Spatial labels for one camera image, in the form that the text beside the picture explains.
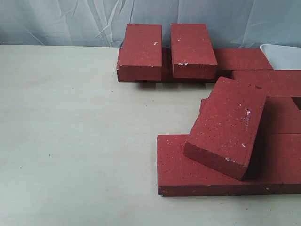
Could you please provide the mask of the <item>front large red brick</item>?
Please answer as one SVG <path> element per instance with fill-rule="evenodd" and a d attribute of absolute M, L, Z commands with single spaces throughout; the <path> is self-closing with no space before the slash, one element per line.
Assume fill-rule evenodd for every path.
<path fill-rule="evenodd" d="M 228 177 L 184 156 L 187 135 L 158 135 L 157 175 L 161 196 L 276 194 L 283 182 L 269 163 L 251 168 L 244 181 Z"/>

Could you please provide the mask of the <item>back base red brick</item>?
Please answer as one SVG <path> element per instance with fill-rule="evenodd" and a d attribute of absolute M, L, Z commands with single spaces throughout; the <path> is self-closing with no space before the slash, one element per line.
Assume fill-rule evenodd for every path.
<path fill-rule="evenodd" d="M 133 83 L 147 83 L 147 82 L 158 82 L 158 83 L 215 83 L 219 77 L 231 77 L 232 70 L 220 70 L 218 69 L 215 74 L 214 79 L 180 79 L 174 78 L 172 73 L 172 57 L 171 57 L 171 49 L 163 48 L 162 49 L 162 77 L 161 80 L 130 80 L 125 76 L 121 76 L 119 72 L 119 59 L 122 56 L 122 48 L 119 49 L 119 55 L 117 59 L 116 65 L 116 73 L 118 82 L 133 82 Z"/>

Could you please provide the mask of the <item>grey fabric backdrop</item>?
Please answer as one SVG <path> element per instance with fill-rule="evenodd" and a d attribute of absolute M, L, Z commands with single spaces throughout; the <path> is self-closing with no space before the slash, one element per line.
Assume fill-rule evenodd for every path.
<path fill-rule="evenodd" d="M 216 48 L 301 45 L 298 0 L 3 0 L 1 44 L 119 47 L 127 24 L 206 24 Z"/>

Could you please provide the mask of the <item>white plastic tray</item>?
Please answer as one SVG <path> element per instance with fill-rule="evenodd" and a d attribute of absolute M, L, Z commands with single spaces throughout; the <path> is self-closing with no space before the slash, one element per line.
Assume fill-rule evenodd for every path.
<path fill-rule="evenodd" d="M 273 44 L 260 45 L 274 70 L 300 70 L 301 48 Z"/>

